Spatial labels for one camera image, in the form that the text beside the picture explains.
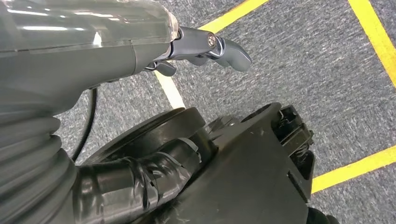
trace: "wheel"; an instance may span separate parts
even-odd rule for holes
[[[194,107],[164,112],[110,141],[84,164],[114,161],[123,157],[141,158],[156,152],[160,146],[177,138],[192,140],[198,146],[204,164],[213,156],[215,150],[204,126],[205,121]]]

